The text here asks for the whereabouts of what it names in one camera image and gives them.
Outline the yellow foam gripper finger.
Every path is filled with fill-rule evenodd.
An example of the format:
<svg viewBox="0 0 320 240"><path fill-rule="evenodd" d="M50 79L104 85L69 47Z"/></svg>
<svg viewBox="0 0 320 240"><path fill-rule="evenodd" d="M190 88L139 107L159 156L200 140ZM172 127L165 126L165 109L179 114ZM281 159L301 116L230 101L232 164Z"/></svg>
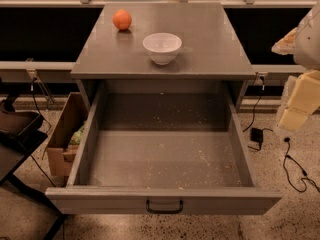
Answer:
<svg viewBox="0 0 320 240"><path fill-rule="evenodd" d="M276 132L296 132L320 107L320 72L308 70L298 77L289 76L277 111Z"/></svg>

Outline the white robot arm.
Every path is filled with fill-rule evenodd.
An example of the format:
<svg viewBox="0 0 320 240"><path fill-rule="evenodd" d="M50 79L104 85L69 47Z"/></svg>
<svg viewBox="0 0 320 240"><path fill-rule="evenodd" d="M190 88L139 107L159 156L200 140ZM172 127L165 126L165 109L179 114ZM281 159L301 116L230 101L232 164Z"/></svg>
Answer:
<svg viewBox="0 0 320 240"><path fill-rule="evenodd" d="M277 112L275 131L290 136L320 107L320 2L271 51L292 54L294 62L306 69L299 77L288 78Z"/></svg>

